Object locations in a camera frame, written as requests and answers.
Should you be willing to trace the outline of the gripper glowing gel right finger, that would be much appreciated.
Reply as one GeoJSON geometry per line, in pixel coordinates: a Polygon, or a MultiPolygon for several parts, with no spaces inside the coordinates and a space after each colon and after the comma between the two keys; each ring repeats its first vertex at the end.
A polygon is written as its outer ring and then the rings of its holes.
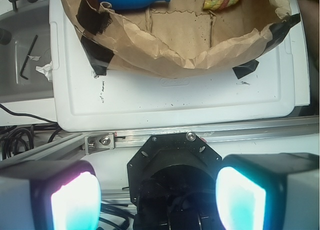
{"type": "Polygon", "coordinates": [[[215,197],[227,230],[318,230],[320,157],[230,154],[222,160],[215,197]]]}

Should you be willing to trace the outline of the gripper glowing gel left finger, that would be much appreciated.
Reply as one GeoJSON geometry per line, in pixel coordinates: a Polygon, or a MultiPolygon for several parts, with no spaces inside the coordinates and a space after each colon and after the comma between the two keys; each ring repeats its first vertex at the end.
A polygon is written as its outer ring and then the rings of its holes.
{"type": "Polygon", "coordinates": [[[26,160],[0,164],[2,230],[94,230],[101,187],[85,160],[26,160]]]}

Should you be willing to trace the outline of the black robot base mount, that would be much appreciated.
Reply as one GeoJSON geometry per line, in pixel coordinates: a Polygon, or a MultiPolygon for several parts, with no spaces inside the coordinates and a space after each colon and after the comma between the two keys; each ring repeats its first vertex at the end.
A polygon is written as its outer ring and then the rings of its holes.
{"type": "Polygon", "coordinates": [[[209,145],[147,141],[127,164],[135,230],[221,230],[216,179],[222,157],[209,145]]]}

